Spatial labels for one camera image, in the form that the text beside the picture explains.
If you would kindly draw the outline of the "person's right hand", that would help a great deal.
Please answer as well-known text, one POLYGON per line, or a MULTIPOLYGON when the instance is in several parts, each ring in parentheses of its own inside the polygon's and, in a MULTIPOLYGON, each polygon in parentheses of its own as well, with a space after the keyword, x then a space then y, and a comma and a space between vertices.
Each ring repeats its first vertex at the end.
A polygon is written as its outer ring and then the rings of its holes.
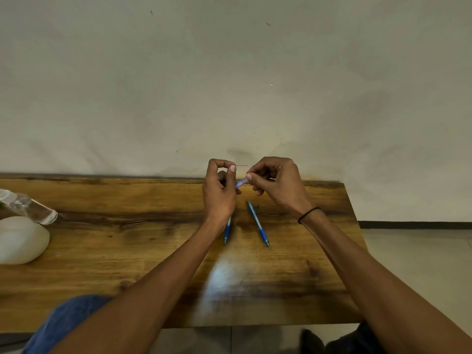
POLYGON ((257 196, 266 193, 296 219, 315 207, 305 189, 299 169, 292 159, 263 157, 247 173, 270 174, 271 188, 265 192, 256 192, 257 196))

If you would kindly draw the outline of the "person's dark trouser leg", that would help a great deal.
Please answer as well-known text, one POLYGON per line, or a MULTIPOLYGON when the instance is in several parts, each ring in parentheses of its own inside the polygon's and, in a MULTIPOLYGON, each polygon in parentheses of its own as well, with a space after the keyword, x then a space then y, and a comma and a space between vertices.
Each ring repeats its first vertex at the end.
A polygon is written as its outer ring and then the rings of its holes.
POLYGON ((387 354, 368 323, 339 339, 324 344, 312 331, 304 328, 299 337, 300 354, 387 354))

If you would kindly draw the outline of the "black wristband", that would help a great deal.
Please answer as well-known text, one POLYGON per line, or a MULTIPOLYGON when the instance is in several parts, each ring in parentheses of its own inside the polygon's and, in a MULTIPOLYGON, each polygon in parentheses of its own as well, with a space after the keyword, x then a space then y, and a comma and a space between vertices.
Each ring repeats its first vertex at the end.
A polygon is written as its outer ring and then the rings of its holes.
POLYGON ((320 208, 320 207, 311 208, 309 211, 307 211, 307 212, 305 212, 303 215, 301 215, 301 216, 298 218, 297 222, 298 222, 299 224, 302 224, 303 219, 304 219, 305 217, 307 217, 310 213, 312 213, 313 211, 316 211, 316 210, 321 210, 321 208, 320 208))

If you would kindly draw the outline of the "person's blue jeans leg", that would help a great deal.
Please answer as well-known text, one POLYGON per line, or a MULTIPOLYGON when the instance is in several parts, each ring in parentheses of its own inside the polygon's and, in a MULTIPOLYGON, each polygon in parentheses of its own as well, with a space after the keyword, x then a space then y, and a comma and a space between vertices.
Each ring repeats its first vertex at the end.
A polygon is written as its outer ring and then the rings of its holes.
POLYGON ((111 296, 88 294, 71 298, 56 307, 32 335, 21 354, 49 354, 73 329, 109 303, 111 296))

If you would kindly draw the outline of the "clear plastic bottle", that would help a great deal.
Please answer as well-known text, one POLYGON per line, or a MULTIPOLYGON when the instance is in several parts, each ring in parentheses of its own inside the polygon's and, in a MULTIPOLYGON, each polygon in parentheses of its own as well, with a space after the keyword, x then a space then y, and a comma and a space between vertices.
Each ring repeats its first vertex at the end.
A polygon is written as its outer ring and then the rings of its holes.
POLYGON ((0 189, 0 203, 10 211, 40 225, 50 225, 58 218, 58 212, 24 194, 0 189))

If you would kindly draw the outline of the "person's right forearm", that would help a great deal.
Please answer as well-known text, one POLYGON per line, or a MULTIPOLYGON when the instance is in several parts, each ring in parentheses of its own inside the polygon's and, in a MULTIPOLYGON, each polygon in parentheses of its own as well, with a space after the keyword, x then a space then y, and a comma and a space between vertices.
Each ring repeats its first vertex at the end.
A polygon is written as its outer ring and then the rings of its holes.
POLYGON ((302 225, 318 241, 389 354, 472 354, 472 338, 339 230, 321 210, 302 225))

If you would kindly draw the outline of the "person's left hand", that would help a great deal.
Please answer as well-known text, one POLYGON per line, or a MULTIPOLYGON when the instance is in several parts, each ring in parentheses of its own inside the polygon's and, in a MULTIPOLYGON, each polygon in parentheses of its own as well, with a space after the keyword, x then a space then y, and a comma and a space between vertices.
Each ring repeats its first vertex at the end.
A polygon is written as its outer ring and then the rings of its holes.
POLYGON ((204 220, 223 231, 236 206, 239 190, 225 191, 225 165, 235 165, 228 160, 210 159, 203 183, 204 220))

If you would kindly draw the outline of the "white rounded object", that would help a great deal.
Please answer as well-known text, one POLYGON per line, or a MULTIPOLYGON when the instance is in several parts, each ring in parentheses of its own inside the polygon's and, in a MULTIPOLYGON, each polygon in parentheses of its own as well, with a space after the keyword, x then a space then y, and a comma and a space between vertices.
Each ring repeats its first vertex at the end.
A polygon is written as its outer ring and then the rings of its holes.
POLYGON ((0 220, 0 265, 22 265, 34 261, 49 243, 49 231, 26 217, 0 220))

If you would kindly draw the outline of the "person's left forearm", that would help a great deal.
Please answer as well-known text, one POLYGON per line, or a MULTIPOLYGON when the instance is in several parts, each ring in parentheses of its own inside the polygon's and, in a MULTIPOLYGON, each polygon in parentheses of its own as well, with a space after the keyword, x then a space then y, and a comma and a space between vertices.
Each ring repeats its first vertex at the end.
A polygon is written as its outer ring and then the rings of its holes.
POLYGON ((208 216, 172 255, 77 326, 49 354, 146 354, 226 223, 225 217, 208 216))

